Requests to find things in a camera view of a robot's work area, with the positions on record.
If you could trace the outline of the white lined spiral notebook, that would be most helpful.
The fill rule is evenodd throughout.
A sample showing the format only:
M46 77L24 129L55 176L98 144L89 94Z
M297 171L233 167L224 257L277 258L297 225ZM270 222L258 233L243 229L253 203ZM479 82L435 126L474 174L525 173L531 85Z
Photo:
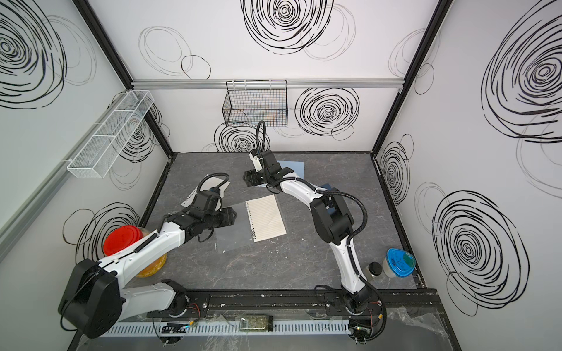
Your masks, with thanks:
M216 248L219 253L287 234L274 195L238 203L232 205L231 208L237 214L234 224L215 231Z

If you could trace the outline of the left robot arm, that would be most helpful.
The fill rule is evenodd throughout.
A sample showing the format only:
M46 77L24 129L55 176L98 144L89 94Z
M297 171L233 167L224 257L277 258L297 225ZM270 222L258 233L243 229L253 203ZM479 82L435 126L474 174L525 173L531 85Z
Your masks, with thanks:
M84 259L70 276L58 312L60 322L69 322L65 331L79 331L89 339L102 336L119 321L148 312L163 312L172 318L183 316L191 307L186 289L171 279L150 286L128 288L127 284L143 269L168 252L202 233L234 224L237 213L222 205L221 187L229 181L226 173L217 173L220 183L208 190L198 184L192 203L175 214L165 216L160 228L147 237L93 261Z

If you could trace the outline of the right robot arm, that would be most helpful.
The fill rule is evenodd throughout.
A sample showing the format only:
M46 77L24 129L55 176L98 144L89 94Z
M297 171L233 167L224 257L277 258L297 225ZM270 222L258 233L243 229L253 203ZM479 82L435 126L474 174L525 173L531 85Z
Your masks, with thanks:
M330 245L340 270L345 308L353 315L363 313L376 295L360 269L354 238L367 225L367 209L355 196L335 188L311 184L291 168L284 168L266 148L266 123L256 127L256 148L250 152L254 168L244 173L249 187L265 185L270 190L295 197L310 209L318 236Z

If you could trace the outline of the light blue notebook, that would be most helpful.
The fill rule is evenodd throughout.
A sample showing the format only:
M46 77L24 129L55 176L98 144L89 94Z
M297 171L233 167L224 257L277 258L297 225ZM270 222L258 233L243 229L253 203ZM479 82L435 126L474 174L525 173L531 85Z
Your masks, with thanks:
M281 160L276 162L265 162L263 171L261 172L262 185L259 185L259 187L273 185L275 182L289 175L292 175L293 177L303 177L304 169L304 162L299 161Z

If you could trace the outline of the dark blue notebook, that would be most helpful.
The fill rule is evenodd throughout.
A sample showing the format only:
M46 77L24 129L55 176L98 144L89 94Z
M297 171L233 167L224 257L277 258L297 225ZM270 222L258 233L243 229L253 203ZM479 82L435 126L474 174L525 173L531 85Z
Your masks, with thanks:
M339 193L340 191L336 188L331 187L329 184L324 184L324 185L320 186L319 188L317 188L316 192L320 193L320 194L329 194L329 195L332 194L333 195L333 194Z

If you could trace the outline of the red lid yellow jar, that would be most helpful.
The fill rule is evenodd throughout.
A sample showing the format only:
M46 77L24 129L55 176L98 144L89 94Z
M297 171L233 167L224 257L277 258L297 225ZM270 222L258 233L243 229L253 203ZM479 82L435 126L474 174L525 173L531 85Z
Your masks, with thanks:
M132 225L117 228L111 232L103 242L102 251L105 256L111 256L140 241L149 234L150 232L145 228L139 228ZM168 255L164 254L155 260L155 262L146 266L146 268L137 275L137 278L148 278L154 276L166 264L167 258Z

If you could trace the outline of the green circuit box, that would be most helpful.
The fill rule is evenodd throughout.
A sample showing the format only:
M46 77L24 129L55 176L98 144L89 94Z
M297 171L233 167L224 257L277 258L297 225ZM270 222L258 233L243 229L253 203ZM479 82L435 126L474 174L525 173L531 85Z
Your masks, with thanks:
M272 332L273 317L266 314L247 314L240 318L240 332Z

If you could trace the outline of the small grey jar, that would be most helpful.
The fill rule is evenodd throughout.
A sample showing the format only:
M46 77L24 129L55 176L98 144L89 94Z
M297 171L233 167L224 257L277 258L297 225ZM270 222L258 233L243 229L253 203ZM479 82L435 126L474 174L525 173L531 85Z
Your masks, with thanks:
M369 263L363 272L369 282L377 282L383 277L383 267L378 262Z

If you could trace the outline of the aluminium wall rail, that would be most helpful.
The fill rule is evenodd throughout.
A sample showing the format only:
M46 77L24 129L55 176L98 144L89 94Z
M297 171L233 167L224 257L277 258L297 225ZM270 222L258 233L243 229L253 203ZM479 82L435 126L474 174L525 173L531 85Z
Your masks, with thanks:
M401 78L171 79L134 80L135 89L402 89Z

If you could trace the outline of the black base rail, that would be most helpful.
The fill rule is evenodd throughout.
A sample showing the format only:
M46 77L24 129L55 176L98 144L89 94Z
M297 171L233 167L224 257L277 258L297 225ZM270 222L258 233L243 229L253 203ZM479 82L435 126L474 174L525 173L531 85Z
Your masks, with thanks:
M341 289L314 288L305 290L188 290L184 314L149 311L148 318L189 320L210 318L219 312L264 312L274 310L307 310L332 316L354 317L361 314L352 310L354 303ZM370 294L365 306L373 311L378 302L388 309L400 306L435 306L441 299L435 289L382 289Z

